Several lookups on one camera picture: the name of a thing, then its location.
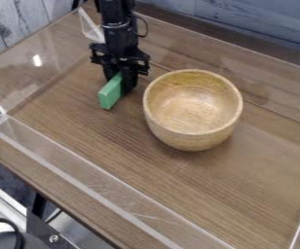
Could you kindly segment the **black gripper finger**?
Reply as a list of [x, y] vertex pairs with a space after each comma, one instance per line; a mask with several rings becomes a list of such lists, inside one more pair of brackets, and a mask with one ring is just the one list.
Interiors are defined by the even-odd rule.
[[121, 72], [121, 67], [117, 63], [104, 64], [104, 73], [108, 80], [112, 80], [120, 72]]
[[128, 95], [137, 86], [139, 74], [133, 66], [125, 65], [123, 67], [123, 91], [124, 95]]

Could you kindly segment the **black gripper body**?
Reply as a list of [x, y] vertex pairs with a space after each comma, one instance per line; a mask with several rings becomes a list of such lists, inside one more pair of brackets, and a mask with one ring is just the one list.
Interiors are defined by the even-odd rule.
[[93, 50], [92, 62], [101, 64], [117, 63], [123, 69], [133, 66], [137, 74], [148, 75], [151, 70], [151, 55], [139, 48], [139, 28], [136, 22], [127, 22], [119, 26], [104, 25], [105, 44], [90, 44]]

